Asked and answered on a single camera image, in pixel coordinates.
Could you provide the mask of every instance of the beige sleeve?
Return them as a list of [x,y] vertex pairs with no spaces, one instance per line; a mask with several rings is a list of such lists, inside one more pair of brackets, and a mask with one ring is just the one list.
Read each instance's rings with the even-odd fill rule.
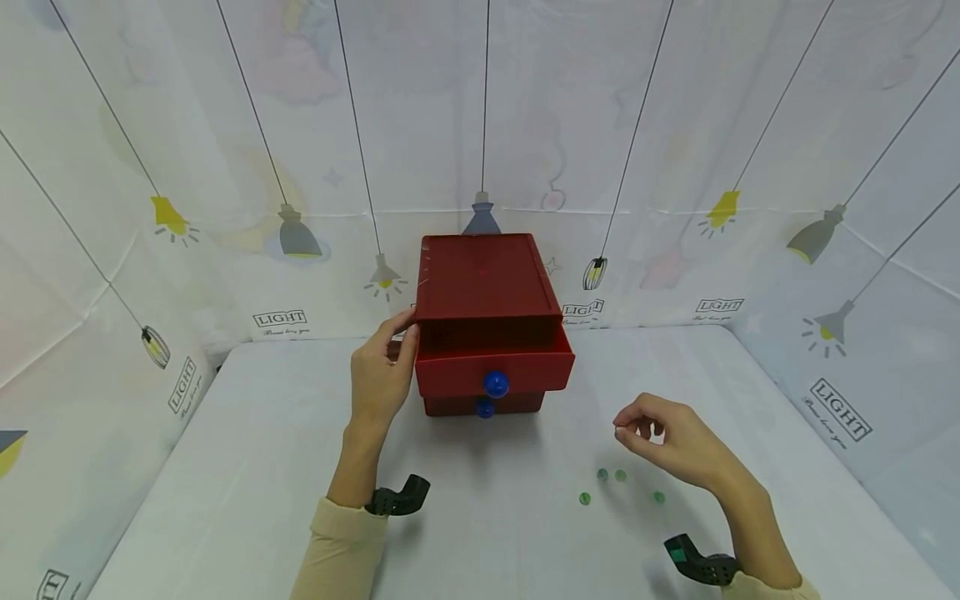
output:
[[321,498],[290,600],[369,600],[387,518]]
[[820,600],[820,593],[804,577],[799,588],[773,589],[742,571],[723,588],[724,600]]

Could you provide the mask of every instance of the wrist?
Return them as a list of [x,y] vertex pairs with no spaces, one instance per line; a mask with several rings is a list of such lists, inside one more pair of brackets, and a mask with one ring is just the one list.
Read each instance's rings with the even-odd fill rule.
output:
[[769,502],[770,495],[746,467],[737,465],[717,477],[708,488],[725,512]]
[[389,423],[376,420],[350,419],[344,429],[344,449],[379,449],[387,440]]

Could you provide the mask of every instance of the red drawer box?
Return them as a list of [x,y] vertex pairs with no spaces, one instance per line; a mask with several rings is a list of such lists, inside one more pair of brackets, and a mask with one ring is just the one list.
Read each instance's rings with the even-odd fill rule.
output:
[[[428,415],[540,409],[566,387],[574,355],[530,234],[426,236],[417,288],[417,379]],[[485,379],[509,383],[490,400]]]

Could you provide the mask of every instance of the open drawer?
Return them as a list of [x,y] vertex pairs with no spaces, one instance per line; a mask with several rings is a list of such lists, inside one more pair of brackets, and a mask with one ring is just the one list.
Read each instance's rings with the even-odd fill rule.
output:
[[483,396],[484,378],[507,376],[509,394],[562,390],[574,355],[554,316],[447,319],[420,323],[420,394]]

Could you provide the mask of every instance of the fabric wall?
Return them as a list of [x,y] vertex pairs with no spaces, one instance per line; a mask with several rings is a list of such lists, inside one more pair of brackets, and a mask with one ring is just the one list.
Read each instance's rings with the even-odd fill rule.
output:
[[69,37],[0,7],[0,597],[82,599],[213,373]]
[[769,287],[733,331],[960,596],[960,60],[951,61],[874,162],[817,198],[833,214],[845,206],[843,221],[796,215],[780,232]]

